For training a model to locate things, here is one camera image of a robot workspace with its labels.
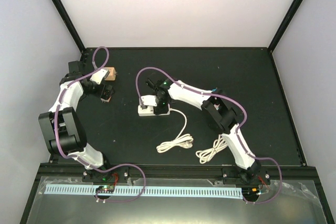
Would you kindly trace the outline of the small pink cube adapter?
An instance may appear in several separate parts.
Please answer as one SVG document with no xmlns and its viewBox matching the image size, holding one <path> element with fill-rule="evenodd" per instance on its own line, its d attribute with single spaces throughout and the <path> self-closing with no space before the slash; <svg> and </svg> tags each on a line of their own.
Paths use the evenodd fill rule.
<svg viewBox="0 0 336 224">
<path fill-rule="evenodd" d="M 108 98 L 101 98 L 102 102 L 110 102 L 112 96 L 109 96 Z"/>
</svg>

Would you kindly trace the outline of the large orange cube adapter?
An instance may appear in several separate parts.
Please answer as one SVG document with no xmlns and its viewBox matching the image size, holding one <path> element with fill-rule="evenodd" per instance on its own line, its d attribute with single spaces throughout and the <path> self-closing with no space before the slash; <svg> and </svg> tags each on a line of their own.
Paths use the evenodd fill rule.
<svg viewBox="0 0 336 224">
<path fill-rule="evenodd" d="M 108 75 L 106 76 L 105 80 L 106 81 L 115 81 L 117 72 L 115 67 L 106 67 L 105 68 L 108 71 Z"/>
</svg>

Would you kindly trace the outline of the white power strip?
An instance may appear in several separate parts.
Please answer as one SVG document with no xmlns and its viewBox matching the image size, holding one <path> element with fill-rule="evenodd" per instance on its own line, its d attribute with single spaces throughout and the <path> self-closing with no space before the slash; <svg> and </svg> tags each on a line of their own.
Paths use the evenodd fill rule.
<svg viewBox="0 0 336 224">
<path fill-rule="evenodd" d="M 166 116 L 166 115 L 170 115 L 170 111 L 166 112 L 166 113 L 161 113 L 161 114 L 155 114 L 154 113 L 154 106 L 147 106 L 146 108 L 142 108 L 140 105 L 138 106 L 138 115 L 139 116 Z"/>
</svg>

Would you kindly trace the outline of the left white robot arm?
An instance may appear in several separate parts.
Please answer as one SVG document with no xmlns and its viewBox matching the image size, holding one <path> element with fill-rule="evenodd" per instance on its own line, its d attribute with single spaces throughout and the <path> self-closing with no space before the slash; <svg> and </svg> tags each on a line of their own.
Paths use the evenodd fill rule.
<svg viewBox="0 0 336 224">
<path fill-rule="evenodd" d="M 84 75 L 84 64 L 80 61 L 68 63 L 69 73 L 60 81 L 60 92 L 48 112 L 38 117 L 46 147 L 51 155 L 61 155 L 78 161 L 86 170 L 102 182 L 108 181 L 113 169 L 104 153 L 95 150 L 87 142 L 85 129 L 76 113 L 82 96 L 92 94 L 102 102 L 109 102 L 114 94 L 109 81 L 116 78 L 114 67 L 103 67 L 88 76 Z"/>
</svg>

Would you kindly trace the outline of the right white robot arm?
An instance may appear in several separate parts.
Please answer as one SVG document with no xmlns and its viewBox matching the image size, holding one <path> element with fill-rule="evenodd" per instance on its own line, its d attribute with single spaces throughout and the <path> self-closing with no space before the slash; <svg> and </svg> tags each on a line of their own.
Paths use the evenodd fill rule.
<svg viewBox="0 0 336 224">
<path fill-rule="evenodd" d="M 260 168 L 254 154 L 249 149 L 237 122 L 237 113 L 224 102 L 222 90 L 202 90 L 182 81 L 159 80 L 153 83 L 147 79 L 146 85 L 153 90 L 152 95 L 144 95 L 139 99 L 138 114 L 140 116 L 168 115 L 173 100 L 181 101 L 201 110 L 208 126 L 224 140 L 235 159 L 239 179 L 252 183 Z"/>
</svg>

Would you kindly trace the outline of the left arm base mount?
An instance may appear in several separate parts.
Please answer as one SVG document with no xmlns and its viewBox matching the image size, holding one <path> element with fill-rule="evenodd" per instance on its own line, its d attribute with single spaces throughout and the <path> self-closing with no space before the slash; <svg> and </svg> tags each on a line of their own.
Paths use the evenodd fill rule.
<svg viewBox="0 0 336 224">
<path fill-rule="evenodd" d="M 108 170 L 108 172 L 99 172 L 96 169 L 86 170 L 82 172 L 82 179 L 84 182 L 92 182 L 94 184 L 113 184 L 115 182 L 123 183 L 127 180 L 129 175 L 129 164 L 111 165 L 99 167 L 100 170 Z"/>
</svg>

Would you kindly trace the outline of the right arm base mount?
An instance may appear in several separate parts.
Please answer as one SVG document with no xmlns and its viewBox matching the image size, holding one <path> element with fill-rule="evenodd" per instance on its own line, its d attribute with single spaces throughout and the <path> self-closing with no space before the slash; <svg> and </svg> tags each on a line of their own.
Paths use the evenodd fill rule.
<svg viewBox="0 0 336 224">
<path fill-rule="evenodd" d="M 270 185 L 270 179 L 266 177 L 267 169 L 261 167 L 254 172 L 245 171 L 238 166 L 224 166 L 222 168 L 223 183 L 236 186 L 258 186 L 263 182 Z"/>
</svg>

